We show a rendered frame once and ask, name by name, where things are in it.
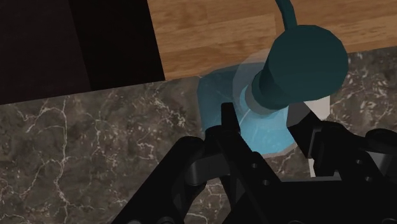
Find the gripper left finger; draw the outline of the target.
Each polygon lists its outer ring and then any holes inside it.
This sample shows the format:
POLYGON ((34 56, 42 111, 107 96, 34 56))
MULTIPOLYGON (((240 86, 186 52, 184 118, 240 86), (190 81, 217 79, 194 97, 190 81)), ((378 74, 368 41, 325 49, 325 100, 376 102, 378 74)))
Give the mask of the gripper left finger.
POLYGON ((185 224, 207 181, 220 178, 231 203, 226 224, 281 224, 272 195, 280 179, 240 136, 231 102, 221 105, 221 125, 205 138, 180 138, 111 224, 185 224))

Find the blue soap dispenser teal pump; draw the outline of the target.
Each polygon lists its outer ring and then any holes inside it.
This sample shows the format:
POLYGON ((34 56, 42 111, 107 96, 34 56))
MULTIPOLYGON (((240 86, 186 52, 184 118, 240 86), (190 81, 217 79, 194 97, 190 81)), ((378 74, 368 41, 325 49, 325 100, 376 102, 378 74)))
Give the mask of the blue soap dispenser teal pump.
POLYGON ((271 48, 243 63, 201 76, 197 99, 202 130, 221 123, 221 104, 231 102, 248 146, 261 154, 296 146, 288 131, 288 106, 301 102, 322 120, 330 114, 330 95, 342 86, 348 56, 331 31, 299 25, 290 0, 275 0, 284 31, 271 48))

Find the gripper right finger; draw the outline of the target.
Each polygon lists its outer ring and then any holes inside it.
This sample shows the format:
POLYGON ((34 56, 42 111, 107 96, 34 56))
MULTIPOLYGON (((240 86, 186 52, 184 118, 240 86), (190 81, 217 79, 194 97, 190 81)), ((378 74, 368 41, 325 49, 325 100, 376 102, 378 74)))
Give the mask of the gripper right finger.
POLYGON ((316 176, 338 172, 346 183, 387 182, 370 153, 397 156, 397 132, 372 129, 361 137, 319 119, 303 102, 289 105, 286 125, 304 156, 314 160, 316 176))

